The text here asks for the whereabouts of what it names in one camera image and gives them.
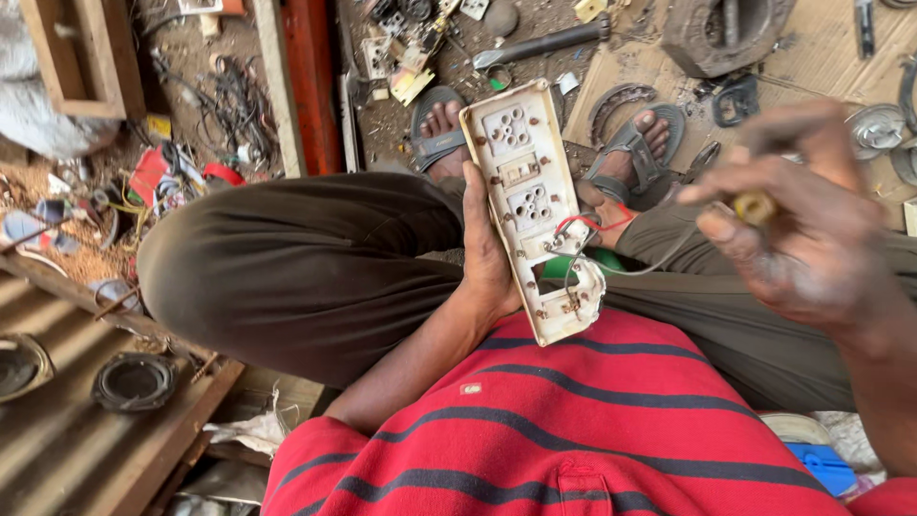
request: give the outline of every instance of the red striped shirt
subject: red striped shirt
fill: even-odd
[[[917,479],[846,507],[676,328],[606,309],[539,348],[524,314],[368,438],[309,420],[262,514],[917,514]]]

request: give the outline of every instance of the gray cloth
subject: gray cloth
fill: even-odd
[[[348,174],[237,188],[160,222],[140,247],[150,313],[244,362],[345,387],[445,301],[461,267],[415,256],[461,246],[461,181],[450,193],[405,174]],[[618,252],[654,263],[697,210],[656,208]],[[917,241],[889,237],[917,297]],[[700,234],[667,272],[610,276],[605,304],[685,331],[755,409],[852,410],[846,371],[820,332],[746,291]]]

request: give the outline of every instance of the gray sandal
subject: gray sandal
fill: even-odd
[[[641,111],[650,110],[656,113],[657,119],[663,118],[668,121],[668,140],[666,140],[666,153],[663,155],[661,163],[653,159],[653,152],[649,150],[649,144],[644,140],[643,134],[637,130],[634,120],[631,118],[623,127],[618,129],[611,141],[602,148],[598,159],[592,164],[592,168],[586,173],[584,179],[592,181],[592,184],[602,192],[603,195],[610,197],[623,205],[627,205],[630,196],[640,195],[666,171],[666,167],[671,163],[672,157],[681,145],[681,139],[685,133],[685,116],[678,106],[674,104],[653,104],[647,106]],[[634,170],[636,172],[639,185],[634,188],[633,192],[627,188],[619,179],[607,175],[599,175],[599,167],[608,158],[608,154],[613,151],[630,152],[634,159]]]
[[[465,133],[461,129],[433,138],[424,138],[420,135],[420,124],[426,120],[426,114],[433,109],[433,104],[446,104],[452,100],[457,100],[462,107],[467,105],[465,99],[448,86],[430,88],[417,99],[414,116],[411,118],[411,145],[414,147],[414,156],[420,166],[420,172],[424,172],[436,160],[453,152],[457,147],[465,145]]]

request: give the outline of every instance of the wooden frame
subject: wooden frame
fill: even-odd
[[[20,6],[56,111],[119,119],[146,114],[123,0],[21,0]]]

